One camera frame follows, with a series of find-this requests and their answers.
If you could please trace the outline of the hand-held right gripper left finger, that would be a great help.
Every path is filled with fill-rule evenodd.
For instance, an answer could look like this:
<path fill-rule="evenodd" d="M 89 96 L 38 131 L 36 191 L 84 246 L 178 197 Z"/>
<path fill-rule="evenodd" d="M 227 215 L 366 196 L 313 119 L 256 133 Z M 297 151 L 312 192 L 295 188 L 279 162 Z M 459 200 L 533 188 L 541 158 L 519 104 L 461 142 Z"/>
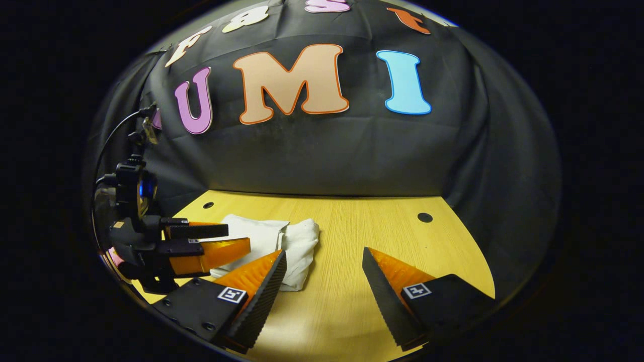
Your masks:
<path fill-rule="evenodd" d="M 246 353 L 264 328 L 286 272 L 287 255 L 279 249 L 215 281 L 193 278 L 152 307 L 209 343 Z"/>

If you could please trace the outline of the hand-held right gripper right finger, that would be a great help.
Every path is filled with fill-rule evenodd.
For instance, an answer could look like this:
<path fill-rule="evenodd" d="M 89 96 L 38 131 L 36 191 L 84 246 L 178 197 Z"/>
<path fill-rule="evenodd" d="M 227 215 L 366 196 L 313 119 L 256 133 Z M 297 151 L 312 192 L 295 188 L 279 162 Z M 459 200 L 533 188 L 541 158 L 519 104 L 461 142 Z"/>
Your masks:
<path fill-rule="evenodd" d="M 397 346 L 442 344 L 496 311 L 496 300 L 455 274 L 433 277 L 379 250 L 363 250 L 362 268 Z"/>

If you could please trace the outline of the black backdrop cloth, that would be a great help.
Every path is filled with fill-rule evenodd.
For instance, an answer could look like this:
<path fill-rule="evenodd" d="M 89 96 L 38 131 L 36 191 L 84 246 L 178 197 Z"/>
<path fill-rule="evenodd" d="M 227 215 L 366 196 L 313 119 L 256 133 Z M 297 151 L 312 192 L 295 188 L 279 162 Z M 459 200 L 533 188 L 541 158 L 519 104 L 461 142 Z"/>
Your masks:
<path fill-rule="evenodd" d="M 532 89 L 487 44 L 384 0 L 240 0 L 138 57 L 92 122 L 94 181 L 110 131 L 157 102 L 146 159 L 164 211 L 208 189 L 440 196 L 513 296 L 553 237 L 561 169 Z"/>

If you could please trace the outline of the white jeans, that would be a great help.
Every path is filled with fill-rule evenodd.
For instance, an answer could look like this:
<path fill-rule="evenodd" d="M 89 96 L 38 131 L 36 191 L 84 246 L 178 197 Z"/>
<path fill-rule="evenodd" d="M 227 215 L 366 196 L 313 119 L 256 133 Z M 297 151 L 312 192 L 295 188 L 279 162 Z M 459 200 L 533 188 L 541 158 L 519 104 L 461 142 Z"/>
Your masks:
<path fill-rule="evenodd" d="M 290 224 L 288 221 L 260 221 L 227 215 L 222 221 L 228 225 L 230 236 L 249 237 L 251 252 L 235 262 L 210 270 L 212 277 L 223 277 L 255 259 L 283 250 L 287 257 L 287 271 L 280 290 L 297 292 L 303 289 L 314 259 L 314 248 L 319 243 L 319 225 L 314 220 Z"/>

